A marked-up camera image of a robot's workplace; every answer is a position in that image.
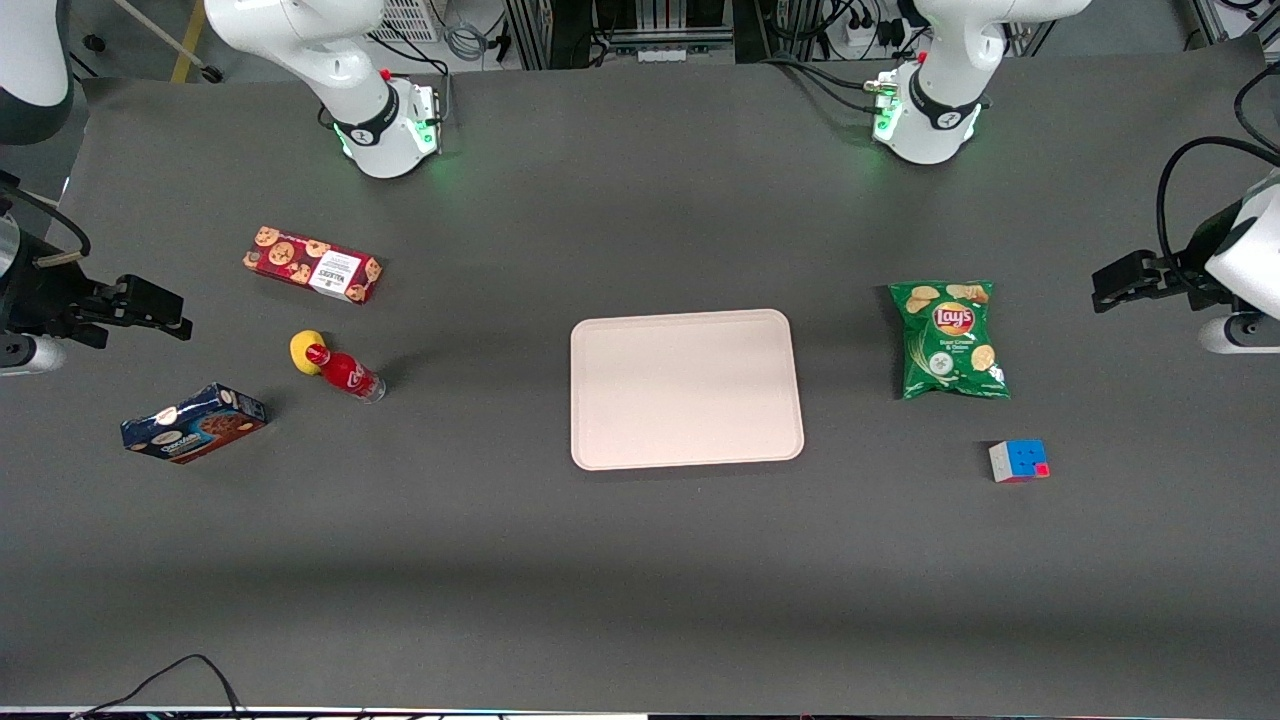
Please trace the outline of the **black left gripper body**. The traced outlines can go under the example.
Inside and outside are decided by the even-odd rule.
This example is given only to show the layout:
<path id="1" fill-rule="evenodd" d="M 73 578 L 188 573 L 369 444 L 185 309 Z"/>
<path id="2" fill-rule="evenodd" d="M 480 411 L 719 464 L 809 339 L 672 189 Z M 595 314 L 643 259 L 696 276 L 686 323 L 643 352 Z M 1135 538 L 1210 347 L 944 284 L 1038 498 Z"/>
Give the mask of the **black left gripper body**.
<path id="1" fill-rule="evenodd" d="M 1157 201 L 1156 229 L 1160 247 L 1161 282 L 1167 287 L 1178 287 L 1178 295 L 1185 295 L 1190 307 L 1247 307 L 1248 304 L 1228 290 L 1221 281 L 1207 270 L 1207 261 L 1228 238 L 1242 209 L 1243 201 L 1236 200 L 1225 209 L 1203 220 L 1192 233 L 1188 245 L 1174 252 L 1169 242 L 1169 224 L 1165 202 Z"/>

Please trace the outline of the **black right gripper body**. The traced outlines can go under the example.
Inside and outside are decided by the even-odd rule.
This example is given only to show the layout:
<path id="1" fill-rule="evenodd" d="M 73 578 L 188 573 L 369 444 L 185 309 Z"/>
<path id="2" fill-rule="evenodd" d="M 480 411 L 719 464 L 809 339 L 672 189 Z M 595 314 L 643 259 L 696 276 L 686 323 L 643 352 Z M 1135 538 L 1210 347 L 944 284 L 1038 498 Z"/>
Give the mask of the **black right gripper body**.
<path id="1" fill-rule="evenodd" d="M 78 263 L 35 264 L 54 254 L 51 245 L 20 233 L 18 250 L 3 275 L 3 329 L 105 348 L 109 331 L 99 323 L 114 313 L 118 286 L 88 278 Z"/>

